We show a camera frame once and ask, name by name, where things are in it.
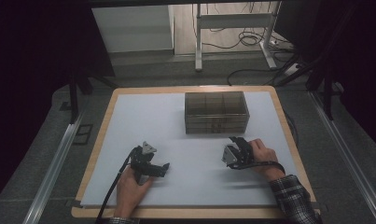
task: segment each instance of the wooden frame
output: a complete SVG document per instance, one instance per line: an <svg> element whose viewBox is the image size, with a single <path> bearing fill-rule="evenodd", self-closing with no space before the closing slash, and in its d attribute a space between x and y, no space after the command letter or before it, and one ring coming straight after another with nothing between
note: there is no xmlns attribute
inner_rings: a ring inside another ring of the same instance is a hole
<svg viewBox="0 0 376 224"><path fill-rule="evenodd" d="M311 194L312 202L316 202L310 182L304 170L298 149L289 130L283 108L273 87L269 86L202 86L202 87L157 87L157 88L126 88L114 90L108 108L106 109L104 120L101 125L97 140L94 144L91 157L83 175L82 182L77 192L76 200L81 201L87 185L94 171L98 155L101 151L109 120L112 117L115 103L120 94L155 94L155 93L184 93L184 92L206 92L206 91L268 91L272 97L276 113L281 122L287 144L297 171L300 183ZM99 208L72 208L74 217L97 217ZM114 209L104 210L103 217L112 217ZM162 208L136 208L132 217L139 218L285 218L284 214L276 207L162 207Z"/></svg>

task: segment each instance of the white board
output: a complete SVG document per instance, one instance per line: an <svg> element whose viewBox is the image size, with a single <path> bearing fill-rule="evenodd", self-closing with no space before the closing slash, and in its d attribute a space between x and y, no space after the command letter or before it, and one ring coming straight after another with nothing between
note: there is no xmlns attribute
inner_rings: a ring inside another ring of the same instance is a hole
<svg viewBox="0 0 376 224"><path fill-rule="evenodd" d="M270 94L245 92L250 120L242 136L273 148L287 174L296 175ZM221 161L233 134L185 134L185 94L122 94L118 97L81 205L101 205L130 151L147 141L158 152L152 164L170 163L141 206L276 205L267 181L251 169L231 170ZM108 205L116 204L116 192Z"/></svg>

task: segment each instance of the white stand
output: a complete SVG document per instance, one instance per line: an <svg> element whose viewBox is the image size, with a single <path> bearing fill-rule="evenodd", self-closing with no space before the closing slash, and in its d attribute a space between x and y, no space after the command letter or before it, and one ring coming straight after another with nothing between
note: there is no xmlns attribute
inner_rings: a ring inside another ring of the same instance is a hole
<svg viewBox="0 0 376 224"><path fill-rule="evenodd" d="M277 2L272 13L259 14L231 14L231 15L202 15L201 5L197 4L197 42L196 42L196 71L202 70L202 29L221 29L221 28L246 28L246 27L265 27L266 32L264 40L260 47L266 58L270 69L277 68L274 59L269 51L269 42L272 37L272 30L277 19L278 10L281 2Z"/></svg>

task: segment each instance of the black cable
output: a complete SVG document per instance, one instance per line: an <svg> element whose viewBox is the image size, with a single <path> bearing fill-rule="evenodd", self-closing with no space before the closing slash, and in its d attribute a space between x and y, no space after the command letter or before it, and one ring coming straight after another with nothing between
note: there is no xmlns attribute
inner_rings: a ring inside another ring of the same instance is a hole
<svg viewBox="0 0 376 224"><path fill-rule="evenodd" d="M252 5L251 5L251 8L249 9L249 12L252 13L254 11L255 2L253 3L251 2L250 4Z"/></svg>
<svg viewBox="0 0 376 224"><path fill-rule="evenodd" d="M248 6L249 2L245 4L245 7L243 7L243 10L241 10L241 13L244 12L244 9Z"/></svg>
<svg viewBox="0 0 376 224"><path fill-rule="evenodd" d="M262 86L268 85L269 83L271 83L270 84L271 86L274 86L275 79L277 79L279 76L281 76L286 71L286 69L288 69L298 59L299 59L298 53L294 53L293 56L290 57L290 59L284 64L284 66L281 69L278 70L278 72L274 75L274 77L272 79L270 79L269 81L263 83Z"/></svg>
<svg viewBox="0 0 376 224"><path fill-rule="evenodd" d="M103 212L106 208L106 204L108 203L109 197L112 194L112 191L114 190L115 186L118 184L118 180L120 179L121 174L123 173L124 169L126 169L126 166L129 163L130 157L132 156L132 153L134 152L135 148L130 152L129 156L127 157L126 161L124 161L123 165L121 166L120 170L118 170L118 174L116 175L116 178L114 182L112 183L111 187L109 188L109 191L106 193L106 196L104 198L103 205L101 206L100 212L98 213L97 218L95 219L95 224L100 224L103 219Z"/></svg>
<svg viewBox="0 0 376 224"><path fill-rule="evenodd" d="M195 27L195 22L194 22L193 4L191 5L191 18L192 18L192 23L193 23L193 32L194 32L194 35L197 37L196 27ZM222 30L225 30L225 28L222 28L222 29L219 29L219 30L211 30L210 29L211 32L219 32L219 31L222 31ZM222 47L222 46L218 46L218 45L214 45L214 44L210 44L210 43L202 43L202 45L212 46L212 47L219 48L219 49L233 49L237 45L239 45L240 43L242 43L245 46L254 46L254 45L257 45L260 41L263 40L263 36L265 34L265 31L266 30L263 30L262 35L258 35L255 32L247 32L244 28L244 30L241 33L239 33L239 41L236 44L234 44L230 47ZM245 41L245 39L253 39L255 42L254 43L248 43L248 42Z"/></svg>
<svg viewBox="0 0 376 224"><path fill-rule="evenodd" d="M239 72L276 72L278 70L280 70L281 68L279 69L274 69L274 70L260 70L260 69L240 69L240 70L237 70L237 71L234 71L232 73L230 73L227 77L227 82L228 82L228 85L231 86L231 83L230 83L230 78L232 76L234 76L235 74L239 73Z"/></svg>
<svg viewBox="0 0 376 224"><path fill-rule="evenodd" d="M292 119L292 117L289 116L288 113L286 113L285 110L284 110L284 114L285 114L286 122L289 126L289 129L292 131L292 136L295 140L295 144L296 144L296 146L298 146L299 145L299 134L298 134L298 129L296 128L295 121Z"/></svg>
<svg viewBox="0 0 376 224"><path fill-rule="evenodd" d="M258 167L258 166L275 166L285 174L284 166L281 165L279 162L276 162L276 161L259 161L259 162L254 162L254 163L251 163L251 164L237 166L237 167L233 167L233 166L230 165L229 167L233 170L243 170L243 169L246 169L246 168Z"/></svg>
<svg viewBox="0 0 376 224"><path fill-rule="evenodd" d="M215 10L217 11L217 14L220 14L220 12L217 10L217 8L216 8L216 3L214 4L214 8L215 8Z"/></svg>
<svg viewBox="0 0 376 224"><path fill-rule="evenodd" d="M281 63L286 63L288 60L281 60L280 58L278 58L277 57L277 54L279 54L279 53L293 53L293 52L288 52L288 51L285 51L285 52L273 52L272 53L272 57L275 59L275 60L277 60L278 62L281 62Z"/></svg>

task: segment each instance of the grid box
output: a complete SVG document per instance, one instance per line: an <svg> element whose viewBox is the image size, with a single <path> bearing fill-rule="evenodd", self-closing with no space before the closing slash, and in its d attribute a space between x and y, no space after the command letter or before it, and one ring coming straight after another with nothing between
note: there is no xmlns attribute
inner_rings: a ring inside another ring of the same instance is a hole
<svg viewBox="0 0 376 224"><path fill-rule="evenodd" d="M244 133L248 121L242 91L185 94L186 133Z"/></svg>

